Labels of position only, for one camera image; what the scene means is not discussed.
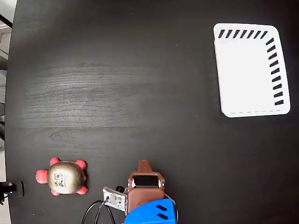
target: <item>blue gripper part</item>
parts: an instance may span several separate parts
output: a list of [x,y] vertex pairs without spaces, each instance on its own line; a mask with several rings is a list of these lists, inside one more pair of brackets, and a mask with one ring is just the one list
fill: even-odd
[[128,214],[124,224],[176,224],[173,202],[161,199],[141,205]]

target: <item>toy turtle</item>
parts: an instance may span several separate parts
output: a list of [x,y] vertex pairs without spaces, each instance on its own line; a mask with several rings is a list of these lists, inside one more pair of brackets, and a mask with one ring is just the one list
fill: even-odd
[[76,162],[59,161],[57,157],[50,161],[50,169],[40,169],[36,172],[38,183],[47,183],[51,193],[55,196],[60,194],[85,194],[88,189],[83,185],[86,177],[83,170],[86,163],[83,160]]

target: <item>white tray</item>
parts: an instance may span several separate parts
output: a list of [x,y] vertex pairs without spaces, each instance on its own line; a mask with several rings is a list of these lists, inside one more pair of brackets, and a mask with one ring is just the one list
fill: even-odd
[[214,26],[221,110],[230,118],[286,114],[290,96],[279,33],[273,26]]

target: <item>red turtle leg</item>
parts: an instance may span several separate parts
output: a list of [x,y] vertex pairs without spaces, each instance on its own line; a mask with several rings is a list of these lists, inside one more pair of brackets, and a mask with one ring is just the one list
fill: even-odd
[[36,181],[38,183],[47,183],[48,178],[47,178],[48,171],[44,169],[40,169],[36,172]]
[[58,192],[56,192],[55,190],[51,190],[52,195],[54,196],[59,196],[60,194]]
[[86,192],[88,192],[88,189],[87,189],[87,187],[83,186],[76,193],[80,194],[80,195],[83,195],[83,194],[86,194]]
[[83,160],[77,160],[75,163],[79,165],[81,169],[85,169],[87,167],[86,163]]
[[57,157],[54,157],[50,160],[50,165],[53,166],[57,162],[59,162],[59,159]]

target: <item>dark wooden table surface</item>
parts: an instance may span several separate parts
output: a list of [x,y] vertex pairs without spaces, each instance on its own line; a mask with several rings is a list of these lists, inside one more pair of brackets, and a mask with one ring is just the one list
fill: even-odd
[[[166,179],[182,224],[298,223],[299,26],[295,1],[20,0],[7,73],[6,167],[25,185],[13,224],[80,223],[140,159]],[[291,111],[220,110],[213,26],[275,26]],[[55,197],[35,172],[88,164],[86,195]],[[115,212],[120,224],[124,215]],[[103,211],[101,223],[109,223]]]

